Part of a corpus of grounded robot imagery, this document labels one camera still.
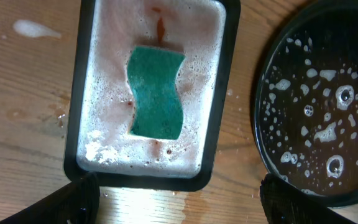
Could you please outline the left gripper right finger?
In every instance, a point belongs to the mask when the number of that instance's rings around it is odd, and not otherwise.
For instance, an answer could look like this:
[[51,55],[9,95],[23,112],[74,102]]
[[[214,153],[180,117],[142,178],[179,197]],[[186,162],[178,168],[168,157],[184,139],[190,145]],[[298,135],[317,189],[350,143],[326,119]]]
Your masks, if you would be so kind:
[[260,200],[269,223],[350,224],[351,220],[310,199],[281,178],[267,174],[260,185]]

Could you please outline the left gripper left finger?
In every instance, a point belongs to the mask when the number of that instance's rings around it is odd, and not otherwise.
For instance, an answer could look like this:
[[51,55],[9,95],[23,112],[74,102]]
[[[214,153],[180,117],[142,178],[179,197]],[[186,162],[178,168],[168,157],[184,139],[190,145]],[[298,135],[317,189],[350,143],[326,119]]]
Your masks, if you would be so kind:
[[99,209],[100,188],[94,173],[87,173],[22,211],[5,218],[8,223],[94,224]]

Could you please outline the green yellow sponge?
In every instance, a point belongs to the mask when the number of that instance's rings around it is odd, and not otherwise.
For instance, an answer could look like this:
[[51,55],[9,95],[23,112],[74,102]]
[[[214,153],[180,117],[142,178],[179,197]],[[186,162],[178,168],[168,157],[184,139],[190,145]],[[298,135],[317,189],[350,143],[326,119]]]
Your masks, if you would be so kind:
[[185,56],[178,52],[138,46],[127,65],[134,95],[131,134],[154,139],[178,139],[183,107],[176,90],[178,71]]

